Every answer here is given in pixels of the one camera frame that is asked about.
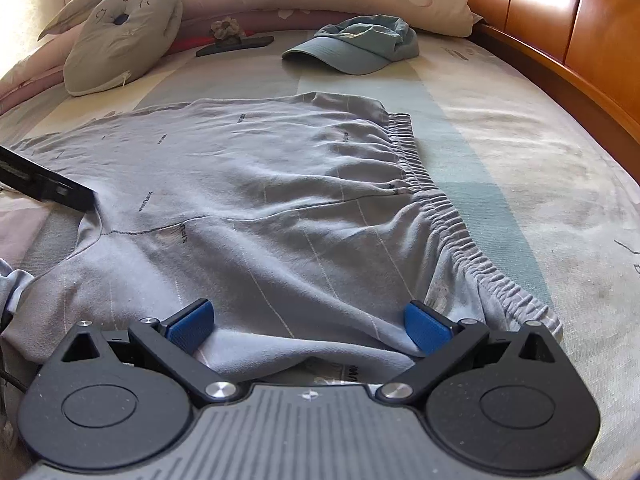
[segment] wooden bed frame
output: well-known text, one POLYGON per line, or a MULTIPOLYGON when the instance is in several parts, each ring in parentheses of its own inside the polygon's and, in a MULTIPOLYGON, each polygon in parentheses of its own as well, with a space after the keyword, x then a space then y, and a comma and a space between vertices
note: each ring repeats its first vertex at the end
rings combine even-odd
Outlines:
POLYGON ((640 182, 640 0, 469 0, 471 40, 522 72, 640 182))

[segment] flower ornament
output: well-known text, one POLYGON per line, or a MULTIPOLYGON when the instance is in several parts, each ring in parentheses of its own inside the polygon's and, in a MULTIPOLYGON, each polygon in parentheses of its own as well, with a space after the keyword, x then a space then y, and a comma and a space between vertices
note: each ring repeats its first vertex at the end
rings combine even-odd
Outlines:
POLYGON ((238 21, 232 17, 211 23, 211 33, 218 41, 226 40, 232 36, 244 36, 244 31, 240 28, 238 21))

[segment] metal screw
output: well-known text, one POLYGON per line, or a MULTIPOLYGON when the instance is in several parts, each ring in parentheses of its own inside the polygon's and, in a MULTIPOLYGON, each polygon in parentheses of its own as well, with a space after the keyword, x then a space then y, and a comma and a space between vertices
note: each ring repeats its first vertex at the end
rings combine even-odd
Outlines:
POLYGON ((228 399, 238 391, 238 387, 227 381, 216 381, 205 388, 205 393, 214 399, 228 399))
POLYGON ((413 392, 414 389, 405 383, 387 383, 380 388, 380 394, 385 399, 406 399, 413 392))
POLYGON ((307 390, 303 394, 300 394, 300 397, 305 400, 316 400, 318 397, 320 397, 320 394, 315 390, 307 390))

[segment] elastic waistband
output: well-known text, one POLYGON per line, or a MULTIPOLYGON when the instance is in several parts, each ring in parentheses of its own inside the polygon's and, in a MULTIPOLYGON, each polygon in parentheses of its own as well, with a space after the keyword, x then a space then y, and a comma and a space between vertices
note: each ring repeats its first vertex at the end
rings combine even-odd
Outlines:
POLYGON ((538 320, 556 339, 562 339, 562 322, 554 311, 505 276, 476 246, 458 210, 425 170, 418 156, 411 116, 389 114, 388 134, 405 180, 418 195, 417 200, 431 223, 431 231, 438 232, 440 236, 438 252, 449 251, 455 266, 461 267, 502 305, 508 324, 538 320))

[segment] blue gripper pad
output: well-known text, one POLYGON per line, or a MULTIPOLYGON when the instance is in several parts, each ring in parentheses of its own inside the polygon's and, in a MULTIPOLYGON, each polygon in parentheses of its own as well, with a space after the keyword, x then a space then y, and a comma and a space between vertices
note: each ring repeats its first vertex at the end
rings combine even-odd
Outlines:
POLYGON ((187 354, 193 355, 213 332, 213 305, 209 300, 198 300, 184 310, 187 312, 182 316, 179 312, 166 321, 164 336, 187 354))
POLYGON ((427 355, 451 341, 454 326, 455 323, 418 301, 404 308, 404 330, 427 355))

